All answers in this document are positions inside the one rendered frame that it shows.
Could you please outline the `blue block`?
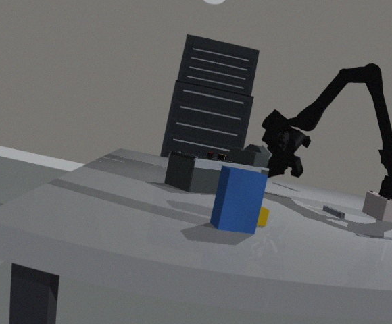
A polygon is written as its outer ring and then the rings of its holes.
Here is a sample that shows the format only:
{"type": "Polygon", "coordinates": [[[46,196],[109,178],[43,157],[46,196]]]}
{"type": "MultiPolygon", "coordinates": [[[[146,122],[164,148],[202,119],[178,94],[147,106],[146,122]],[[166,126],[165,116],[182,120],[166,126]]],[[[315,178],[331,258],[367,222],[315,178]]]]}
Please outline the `blue block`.
{"type": "Polygon", "coordinates": [[[254,234],[268,176],[222,165],[210,223],[217,230],[254,234]]]}

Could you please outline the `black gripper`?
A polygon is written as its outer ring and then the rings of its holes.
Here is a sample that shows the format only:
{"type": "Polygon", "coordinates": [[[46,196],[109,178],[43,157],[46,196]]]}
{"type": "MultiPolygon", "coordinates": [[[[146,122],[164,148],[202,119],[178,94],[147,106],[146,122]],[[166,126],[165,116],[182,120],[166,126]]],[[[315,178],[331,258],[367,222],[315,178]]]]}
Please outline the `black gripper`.
{"type": "Polygon", "coordinates": [[[269,169],[268,178],[284,175],[287,167],[292,168],[291,175],[300,177],[303,173],[303,167],[301,164],[301,158],[294,155],[296,151],[293,141],[289,139],[289,145],[285,153],[276,147],[269,148],[272,153],[271,158],[268,160],[266,168],[269,169]]]}

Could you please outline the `yellow cube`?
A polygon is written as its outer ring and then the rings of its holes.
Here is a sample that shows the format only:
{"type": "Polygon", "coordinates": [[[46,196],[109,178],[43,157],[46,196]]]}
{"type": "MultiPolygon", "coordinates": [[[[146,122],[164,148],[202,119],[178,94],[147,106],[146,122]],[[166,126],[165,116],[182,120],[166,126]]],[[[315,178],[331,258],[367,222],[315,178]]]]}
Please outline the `yellow cube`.
{"type": "Polygon", "coordinates": [[[261,206],[257,225],[266,225],[269,210],[261,206]]]}

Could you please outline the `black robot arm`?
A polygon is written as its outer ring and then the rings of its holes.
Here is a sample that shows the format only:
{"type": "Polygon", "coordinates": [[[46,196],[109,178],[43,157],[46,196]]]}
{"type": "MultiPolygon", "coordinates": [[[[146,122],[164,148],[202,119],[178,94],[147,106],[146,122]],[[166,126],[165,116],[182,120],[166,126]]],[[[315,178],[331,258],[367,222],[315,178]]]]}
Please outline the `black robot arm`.
{"type": "Polygon", "coordinates": [[[268,145],[268,150],[271,147],[276,147],[281,148],[280,150],[283,153],[288,148],[289,139],[293,141],[296,150],[301,145],[307,148],[311,143],[310,137],[305,136],[305,134],[291,126],[304,131],[313,130],[321,119],[324,110],[350,82],[366,83],[372,96],[383,142],[383,149],[378,151],[381,156],[381,163],[388,173],[388,176],[385,175],[384,180],[382,180],[378,195],[392,199],[392,127],[383,94],[381,69],[374,63],[365,67],[341,69],[322,94],[302,110],[297,117],[287,119],[275,109],[262,123],[262,127],[266,130],[262,141],[268,145]]]}

